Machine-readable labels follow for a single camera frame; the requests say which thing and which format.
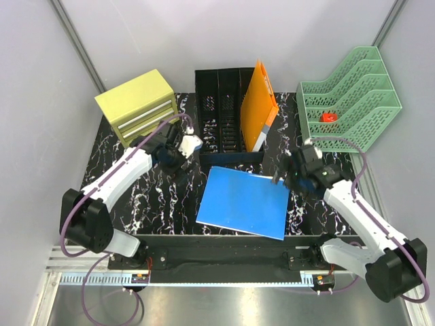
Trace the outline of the blue folder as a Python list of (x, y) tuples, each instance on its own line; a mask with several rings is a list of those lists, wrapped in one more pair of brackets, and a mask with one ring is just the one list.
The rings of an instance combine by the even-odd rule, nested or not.
[(271, 177), (214, 166), (196, 222), (275, 240), (285, 237), (290, 191)]

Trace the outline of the yellow-green drawer cabinet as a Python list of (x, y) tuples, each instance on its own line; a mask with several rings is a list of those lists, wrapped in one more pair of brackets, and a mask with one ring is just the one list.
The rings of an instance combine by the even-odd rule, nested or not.
[(175, 93), (156, 69), (95, 97), (123, 147), (178, 114)]

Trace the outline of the orange folder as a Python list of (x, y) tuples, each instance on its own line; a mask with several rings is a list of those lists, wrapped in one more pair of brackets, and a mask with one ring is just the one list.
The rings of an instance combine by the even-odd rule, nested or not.
[(266, 68), (257, 60), (241, 105), (241, 132), (248, 152), (258, 152), (278, 114)]

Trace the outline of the black magazine file holder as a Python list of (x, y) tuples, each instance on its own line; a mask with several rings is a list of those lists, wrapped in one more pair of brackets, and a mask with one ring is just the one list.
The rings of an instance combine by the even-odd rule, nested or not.
[(253, 67), (194, 72), (201, 166), (260, 164), (264, 150), (248, 152), (241, 132), (241, 105)]

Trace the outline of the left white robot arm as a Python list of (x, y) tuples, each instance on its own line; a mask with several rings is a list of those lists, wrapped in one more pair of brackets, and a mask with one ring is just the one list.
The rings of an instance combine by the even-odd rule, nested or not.
[(112, 208), (137, 179), (154, 167), (174, 179), (183, 179), (188, 174), (184, 164), (201, 145), (192, 123), (182, 128), (179, 122), (161, 122), (149, 135), (137, 137), (98, 179), (81, 190), (68, 189), (60, 213), (63, 253), (74, 256), (65, 246), (70, 240), (85, 252), (117, 254), (129, 267), (141, 268), (146, 263), (147, 245), (113, 226)]

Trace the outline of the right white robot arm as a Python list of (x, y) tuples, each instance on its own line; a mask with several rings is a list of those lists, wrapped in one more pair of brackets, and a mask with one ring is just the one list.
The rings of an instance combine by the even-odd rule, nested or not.
[(426, 278), (428, 248), (408, 239), (372, 208), (357, 190), (357, 179), (336, 164), (326, 164), (321, 150), (305, 143), (284, 153), (272, 182), (300, 196), (313, 194), (331, 206), (354, 229), (364, 248), (337, 236), (320, 236), (309, 248), (309, 263), (317, 269), (340, 266), (366, 281), (382, 302), (397, 297), (422, 304), (430, 297)]

